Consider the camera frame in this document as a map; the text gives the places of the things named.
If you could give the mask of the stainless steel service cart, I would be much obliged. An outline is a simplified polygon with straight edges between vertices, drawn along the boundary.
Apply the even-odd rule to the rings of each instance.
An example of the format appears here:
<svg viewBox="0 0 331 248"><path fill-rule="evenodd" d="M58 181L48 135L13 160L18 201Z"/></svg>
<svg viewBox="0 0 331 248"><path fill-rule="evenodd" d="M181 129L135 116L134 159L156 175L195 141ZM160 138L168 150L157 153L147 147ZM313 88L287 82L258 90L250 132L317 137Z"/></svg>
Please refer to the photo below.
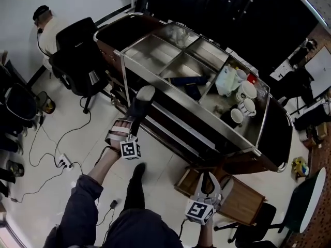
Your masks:
<svg viewBox="0 0 331 248"><path fill-rule="evenodd" d="M239 107L248 88L236 82L220 93L227 71L250 74L228 53L179 23L128 14L94 34L113 67L112 101L127 110L140 88L155 87L142 124L155 138L195 166L225 165L230 174L283 172L293 124L262 80L254 84L253 113Z"/></svg>

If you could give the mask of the person's left hand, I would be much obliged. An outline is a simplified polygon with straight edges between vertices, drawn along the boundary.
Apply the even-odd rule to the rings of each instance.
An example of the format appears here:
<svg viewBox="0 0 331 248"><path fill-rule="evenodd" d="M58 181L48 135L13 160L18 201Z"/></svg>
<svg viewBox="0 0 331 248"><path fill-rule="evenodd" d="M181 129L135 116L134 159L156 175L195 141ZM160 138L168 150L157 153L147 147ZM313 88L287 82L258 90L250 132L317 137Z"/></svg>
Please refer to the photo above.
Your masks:
<svg viewBox="0 0 331 248"><path fill-rule="evenodd" d="M131 122L117 120L112 127L112 134L127 137L131 128Z"/></svg>

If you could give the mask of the person's dark clothing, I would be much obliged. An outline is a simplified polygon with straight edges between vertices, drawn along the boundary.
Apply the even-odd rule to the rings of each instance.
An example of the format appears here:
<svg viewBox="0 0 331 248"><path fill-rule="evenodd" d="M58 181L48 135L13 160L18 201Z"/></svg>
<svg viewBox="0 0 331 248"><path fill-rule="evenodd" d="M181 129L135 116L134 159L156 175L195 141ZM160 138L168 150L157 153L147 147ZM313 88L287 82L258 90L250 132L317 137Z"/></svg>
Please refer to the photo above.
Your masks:
<svg viewBox="0 0 331 248"><path fill-rule="evenodd" d="M95 246L98 209L95 200L103 187L81 175L71 191L58 226L47 236L43 248L183 248L161 216L148 209L123 211L109 227L105 243Z"/></svg>

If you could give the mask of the person's right forearm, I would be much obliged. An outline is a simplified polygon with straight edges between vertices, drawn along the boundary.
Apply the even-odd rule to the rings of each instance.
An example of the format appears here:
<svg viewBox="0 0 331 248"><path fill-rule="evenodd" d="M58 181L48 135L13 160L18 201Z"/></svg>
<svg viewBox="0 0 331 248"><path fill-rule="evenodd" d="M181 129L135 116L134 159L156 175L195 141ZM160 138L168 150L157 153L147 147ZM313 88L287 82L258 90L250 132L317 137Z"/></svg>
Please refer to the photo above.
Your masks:
<svg viewBox="0 0 331 248"><path fill-rule="evenodd" d="M198 243L195 248L213 248L213 219L200 226Z"/></svg>

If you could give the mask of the short dark blue box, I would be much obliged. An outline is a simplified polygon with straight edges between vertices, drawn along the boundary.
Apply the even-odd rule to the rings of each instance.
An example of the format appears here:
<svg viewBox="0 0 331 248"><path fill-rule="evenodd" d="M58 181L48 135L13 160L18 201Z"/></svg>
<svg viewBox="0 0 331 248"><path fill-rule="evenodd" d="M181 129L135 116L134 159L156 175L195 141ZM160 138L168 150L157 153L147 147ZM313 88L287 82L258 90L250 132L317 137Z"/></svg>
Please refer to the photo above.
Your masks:
<svg viewBox="0 0 331 248"><path fill-rule="evenodd" d="M186 84L184 86L185 93L191 97L193 100L199 101L201 99L201 94L198 86L195 83Z"/></svg>

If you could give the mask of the brown wooden shoe rack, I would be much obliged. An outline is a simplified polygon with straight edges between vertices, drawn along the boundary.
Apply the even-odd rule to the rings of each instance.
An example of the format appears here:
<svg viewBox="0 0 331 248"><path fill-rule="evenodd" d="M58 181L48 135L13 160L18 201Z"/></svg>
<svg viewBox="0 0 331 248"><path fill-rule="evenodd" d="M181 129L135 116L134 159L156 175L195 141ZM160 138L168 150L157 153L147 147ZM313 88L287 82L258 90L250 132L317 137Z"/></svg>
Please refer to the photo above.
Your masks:
<svg viewBox="0 0 331 248"><path fill-rule="evenodd" d="M230 176L233 178L234 187L224 204L220 206L218 213L240 224L252 225L262 204L265 202L265 196L226 173L221 167L195 168L187 166L182 177L174 185L175 190L187 197L191 197L203 172L211 172L218 179L219 183L224 177Z"/></svg>

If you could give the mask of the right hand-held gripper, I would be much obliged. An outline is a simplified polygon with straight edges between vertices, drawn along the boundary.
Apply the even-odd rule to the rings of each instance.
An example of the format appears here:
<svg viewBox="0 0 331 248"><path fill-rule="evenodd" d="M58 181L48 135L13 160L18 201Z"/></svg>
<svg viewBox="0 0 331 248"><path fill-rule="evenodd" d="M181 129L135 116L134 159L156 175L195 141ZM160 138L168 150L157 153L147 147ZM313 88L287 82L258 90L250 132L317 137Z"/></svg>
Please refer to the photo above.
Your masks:
<svg viewBox="0 0 331 248"><path fill-rule="evenodd" d="M209 172L208 175L213 190L209 194L206 194L207 173L202 173L195 189L194 196L188 200L185 209L186 218L189 221L200 225L207 224L213 214L219 210L221 202L222 189L219 181L211 172Z"/></svg>

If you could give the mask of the dark grey slipper white insole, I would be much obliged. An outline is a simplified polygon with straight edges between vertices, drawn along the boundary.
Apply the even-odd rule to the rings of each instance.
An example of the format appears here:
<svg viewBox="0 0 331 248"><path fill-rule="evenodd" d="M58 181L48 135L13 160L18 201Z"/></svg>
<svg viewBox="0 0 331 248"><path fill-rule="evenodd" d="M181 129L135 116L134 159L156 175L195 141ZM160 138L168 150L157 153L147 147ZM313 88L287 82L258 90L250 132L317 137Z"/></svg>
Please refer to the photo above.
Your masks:
<svg viewBox="0 0 331 248"><path fill-rule="evenodd" d="M127 119L132 122L141 122L152 105L155 91L155 87L152 85L143 86L132 100L126 113Z"/></svg>

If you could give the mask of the white whiteboard on stand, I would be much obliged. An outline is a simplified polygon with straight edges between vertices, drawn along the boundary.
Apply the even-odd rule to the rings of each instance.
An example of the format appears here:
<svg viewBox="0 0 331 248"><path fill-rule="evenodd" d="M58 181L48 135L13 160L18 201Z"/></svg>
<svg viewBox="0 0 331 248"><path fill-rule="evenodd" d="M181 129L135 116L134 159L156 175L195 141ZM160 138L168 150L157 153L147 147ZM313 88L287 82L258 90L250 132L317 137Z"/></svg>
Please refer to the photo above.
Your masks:
<svg viewBox="0 0 331 248"><path fill-rule="evenodd" d="M305 69L313 77L311 90L317 98L331 87L331 53L323 46L316 55L305 64Z"/></svg>

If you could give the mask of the large black screen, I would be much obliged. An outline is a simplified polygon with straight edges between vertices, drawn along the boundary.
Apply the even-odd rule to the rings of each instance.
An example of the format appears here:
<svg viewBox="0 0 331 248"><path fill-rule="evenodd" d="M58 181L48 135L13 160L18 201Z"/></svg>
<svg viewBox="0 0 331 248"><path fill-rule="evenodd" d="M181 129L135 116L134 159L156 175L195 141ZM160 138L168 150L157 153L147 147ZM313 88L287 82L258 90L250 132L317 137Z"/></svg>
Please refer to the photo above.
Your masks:
<svg viewBox="0 0 331 248"><path fill-rule="evenodd" d="M186 25L257 69L275 71L317 19L300 0L137 0L136 11Z"/></svg>

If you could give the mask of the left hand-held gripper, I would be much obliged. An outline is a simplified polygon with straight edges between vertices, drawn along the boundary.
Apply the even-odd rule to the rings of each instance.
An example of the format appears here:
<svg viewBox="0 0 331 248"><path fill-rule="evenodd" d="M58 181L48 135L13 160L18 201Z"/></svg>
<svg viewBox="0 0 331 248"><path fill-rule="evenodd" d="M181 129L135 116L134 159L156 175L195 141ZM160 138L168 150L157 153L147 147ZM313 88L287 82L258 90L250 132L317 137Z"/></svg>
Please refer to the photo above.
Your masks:
<svg viewBox="0 0 331 248"><path fill-rule="evenodd" d="M128 136L124 137L112 134L111 128L106 135L105 142L118 154L120 154L123 159L134 160L140 158L141 149L138 145L137 133L143 118L141 116L130 115L128 119L116 119L116 121L117 120L129 122L130 126Z"/></svg>

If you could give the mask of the person's left forearm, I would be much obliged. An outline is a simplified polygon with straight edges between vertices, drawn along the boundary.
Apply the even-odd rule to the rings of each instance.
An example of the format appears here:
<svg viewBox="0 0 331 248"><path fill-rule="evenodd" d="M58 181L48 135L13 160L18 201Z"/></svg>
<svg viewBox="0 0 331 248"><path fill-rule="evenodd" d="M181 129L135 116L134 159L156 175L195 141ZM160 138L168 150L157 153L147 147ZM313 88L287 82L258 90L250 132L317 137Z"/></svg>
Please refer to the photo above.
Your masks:
<svg viewBox="0 0 331 248"><path fill-rule="evenodd" d="M102 185L108 171L119 158L115 150L108 149L87 175Z"/></svg>

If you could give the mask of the black stool chair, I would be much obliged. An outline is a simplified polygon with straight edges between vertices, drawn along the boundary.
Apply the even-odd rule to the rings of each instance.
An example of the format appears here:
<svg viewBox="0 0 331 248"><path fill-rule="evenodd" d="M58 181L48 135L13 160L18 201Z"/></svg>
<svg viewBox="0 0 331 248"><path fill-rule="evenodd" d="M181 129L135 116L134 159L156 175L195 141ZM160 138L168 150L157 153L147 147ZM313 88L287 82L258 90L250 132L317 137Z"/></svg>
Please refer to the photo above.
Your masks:
<svg viewBox="0 0 331 248"><path fill-rule="evenodd" d="M0 64L0 150L23 154L20 141L9 136L26 136L28 129L37 130L37 113L34 96Z"/></svg>

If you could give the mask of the green round table white top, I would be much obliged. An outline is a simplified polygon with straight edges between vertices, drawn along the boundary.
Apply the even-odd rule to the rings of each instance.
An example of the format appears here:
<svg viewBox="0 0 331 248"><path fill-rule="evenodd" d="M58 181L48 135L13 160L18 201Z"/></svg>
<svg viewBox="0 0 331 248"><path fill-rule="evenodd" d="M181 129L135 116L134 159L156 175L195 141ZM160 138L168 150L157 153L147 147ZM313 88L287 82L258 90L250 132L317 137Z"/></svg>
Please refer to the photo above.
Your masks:
<svg viewBox="0 0 331 248"><path fill-rule="evenodd" d="M323 167L295 188L283 221L286 228L296 233L306 230L321 197L325 179L326 168Z"/></svg>

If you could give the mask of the large white ceramic mug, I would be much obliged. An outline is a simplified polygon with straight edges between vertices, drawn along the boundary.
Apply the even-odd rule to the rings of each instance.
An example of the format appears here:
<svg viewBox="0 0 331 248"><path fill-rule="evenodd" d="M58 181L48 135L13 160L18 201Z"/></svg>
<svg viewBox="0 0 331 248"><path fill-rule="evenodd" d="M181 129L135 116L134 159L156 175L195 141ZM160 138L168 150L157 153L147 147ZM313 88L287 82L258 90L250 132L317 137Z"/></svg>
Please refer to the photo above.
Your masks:
<svg viewBox="0 0 331 248"><path fill-rule="evenodd" d="M248 80L242 81L235 94L237 103L243 102L246 98L255 99L257 97L257 90L255 86Z"/></svg>

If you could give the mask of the long dark blue box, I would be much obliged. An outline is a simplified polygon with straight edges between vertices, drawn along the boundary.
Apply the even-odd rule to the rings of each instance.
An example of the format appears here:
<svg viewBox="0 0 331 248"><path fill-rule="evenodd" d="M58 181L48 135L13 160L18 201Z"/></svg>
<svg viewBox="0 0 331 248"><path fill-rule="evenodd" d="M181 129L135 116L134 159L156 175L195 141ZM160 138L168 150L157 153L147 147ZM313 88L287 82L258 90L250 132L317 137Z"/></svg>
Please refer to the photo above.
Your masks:
<svg viewBox="0 0 331 248"><path fill-rule="evenodd" d="M208 82L208 79L205 76L170 77L165 80L174 86L185 86L189 84L204 86Z"/></svg>

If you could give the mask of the small round waste bin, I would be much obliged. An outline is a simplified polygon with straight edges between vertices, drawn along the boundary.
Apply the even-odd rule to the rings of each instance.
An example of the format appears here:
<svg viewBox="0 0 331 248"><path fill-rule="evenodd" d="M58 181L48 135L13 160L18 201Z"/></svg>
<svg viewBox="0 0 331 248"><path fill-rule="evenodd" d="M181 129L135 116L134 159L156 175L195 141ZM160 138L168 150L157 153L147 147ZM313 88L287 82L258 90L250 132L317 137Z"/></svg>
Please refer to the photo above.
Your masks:
<svg viewBox="0 0 331 248"><path fill-rule="evenodd" d="M25 174L24 166L21 163L8 160L6 163L6 168L8 171L12 172L15 177L23 177Z"/></svg>

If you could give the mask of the white power strip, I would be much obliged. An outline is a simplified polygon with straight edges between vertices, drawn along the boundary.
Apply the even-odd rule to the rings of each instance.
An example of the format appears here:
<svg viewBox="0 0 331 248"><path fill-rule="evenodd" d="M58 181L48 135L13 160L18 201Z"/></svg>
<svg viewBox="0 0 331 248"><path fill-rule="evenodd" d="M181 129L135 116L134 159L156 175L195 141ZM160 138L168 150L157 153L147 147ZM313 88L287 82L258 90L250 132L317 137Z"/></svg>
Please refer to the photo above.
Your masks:
<svg viewBox="0 0 331 248"><path fill-rule="evenodd" d="M69 158L63 153L59 156L59 162L57 163L57 167L61 168L64 167L67 170L72 169L72 162L69 160Z"/></svg>

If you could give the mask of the black mesh office chair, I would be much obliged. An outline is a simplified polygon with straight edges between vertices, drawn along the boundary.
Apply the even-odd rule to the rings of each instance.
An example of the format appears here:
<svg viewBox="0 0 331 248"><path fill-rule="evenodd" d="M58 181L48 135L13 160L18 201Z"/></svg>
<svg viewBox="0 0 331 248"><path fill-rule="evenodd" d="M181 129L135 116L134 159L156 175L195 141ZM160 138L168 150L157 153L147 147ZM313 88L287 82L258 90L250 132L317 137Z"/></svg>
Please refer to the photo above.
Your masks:
<svg viewBox="0 0 331 248"><path fill-rule="evenodd" d="M49 62L54 75L75 95L86 98L83 113L89 112L92 96L108 85L108 65L93 37L97 26L92 18L81 19L56 35L57 51Z"/></svg>

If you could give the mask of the white plastic bag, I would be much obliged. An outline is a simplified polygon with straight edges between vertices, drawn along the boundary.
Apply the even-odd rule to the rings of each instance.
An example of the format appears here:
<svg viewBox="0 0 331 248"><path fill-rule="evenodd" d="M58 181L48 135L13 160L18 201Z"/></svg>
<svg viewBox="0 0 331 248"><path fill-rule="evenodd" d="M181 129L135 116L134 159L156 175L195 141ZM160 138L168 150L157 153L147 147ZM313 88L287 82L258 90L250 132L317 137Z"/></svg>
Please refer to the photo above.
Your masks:
<svg viewBox="0 0 331 248"><path fill-rule="evenodd" d="M240 86L241 83L235 81L236 70L237 69L232 68L230 65L222 68L215 81L219 95L230 96L232 91Z"/></svg>

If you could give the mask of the black high-back office chair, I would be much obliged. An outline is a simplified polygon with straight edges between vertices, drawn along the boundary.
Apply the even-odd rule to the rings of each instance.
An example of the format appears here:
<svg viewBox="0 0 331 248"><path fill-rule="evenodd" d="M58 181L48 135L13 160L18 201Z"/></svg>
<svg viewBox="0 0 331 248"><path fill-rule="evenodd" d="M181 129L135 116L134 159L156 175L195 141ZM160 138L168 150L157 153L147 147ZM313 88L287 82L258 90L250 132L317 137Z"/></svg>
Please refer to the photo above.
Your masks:
<svg viewBox="0 0 331 248"><path fill-rule="evenodd" d="M306 105L313 103L311 82L314 81L312 75L304 67L288 72L278 83L279 98L282 106L286 106L292 98L301 97Z"/></svg>

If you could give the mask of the yellow bag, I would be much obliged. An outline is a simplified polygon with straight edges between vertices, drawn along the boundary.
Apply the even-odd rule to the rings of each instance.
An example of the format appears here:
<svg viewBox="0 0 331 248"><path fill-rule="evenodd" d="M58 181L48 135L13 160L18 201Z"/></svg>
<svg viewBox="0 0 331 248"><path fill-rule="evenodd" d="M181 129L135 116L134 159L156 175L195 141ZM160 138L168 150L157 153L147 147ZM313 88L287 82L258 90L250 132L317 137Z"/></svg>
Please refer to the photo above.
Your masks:
<svg viewBox="0 0 331 248"><path fill-rule="evenodd" d="M292 172L295 179L307 177L309 174L309 167L303 157L294 158L292 161Z"/></svg>

